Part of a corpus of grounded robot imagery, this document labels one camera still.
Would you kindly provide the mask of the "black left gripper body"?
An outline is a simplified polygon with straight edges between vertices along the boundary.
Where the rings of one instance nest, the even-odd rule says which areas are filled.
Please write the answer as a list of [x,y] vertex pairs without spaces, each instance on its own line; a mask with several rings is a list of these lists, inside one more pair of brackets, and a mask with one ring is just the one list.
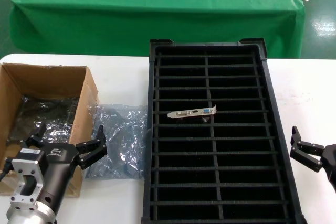
[[44,151],[48,164],[38,201],[58,210],[78,165],[79,152],[69,143],[38,142],[32,146]]

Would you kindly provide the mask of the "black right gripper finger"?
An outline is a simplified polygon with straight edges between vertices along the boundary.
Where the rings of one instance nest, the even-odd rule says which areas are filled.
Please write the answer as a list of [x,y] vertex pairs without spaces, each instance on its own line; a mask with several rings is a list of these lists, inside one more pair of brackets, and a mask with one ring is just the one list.
[[321,157],[324,151],[323,145],[305,142],[301,139],[301,135],[296,126],[292,127],[290,157],[311,169],[319,172],[323,167],[322,162],[314,156]]

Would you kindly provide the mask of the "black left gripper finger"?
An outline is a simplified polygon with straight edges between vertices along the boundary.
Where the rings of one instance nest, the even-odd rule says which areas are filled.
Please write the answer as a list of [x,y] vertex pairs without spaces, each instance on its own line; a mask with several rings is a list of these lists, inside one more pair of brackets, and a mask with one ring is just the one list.
[[42,122],[35,127],[29,134],[26,140],[22,141],[22,148],[30,148],[31,146],[36,148],[42,148],[44,145],[43,136],[46,131],[46,124]]
[[78,165],[82,170],[106,156],[107,146],[103,125],[99,126],[96,138],[76,144],[76,149],[78,151]]

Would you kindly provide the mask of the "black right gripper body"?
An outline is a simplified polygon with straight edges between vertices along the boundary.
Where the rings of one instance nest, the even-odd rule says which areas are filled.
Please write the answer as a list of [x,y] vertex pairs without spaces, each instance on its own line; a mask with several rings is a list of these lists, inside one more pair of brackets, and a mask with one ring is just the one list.
[[322,167],[324,168],[328,181],[335,189],[335,144],[321,147],[321,159]]

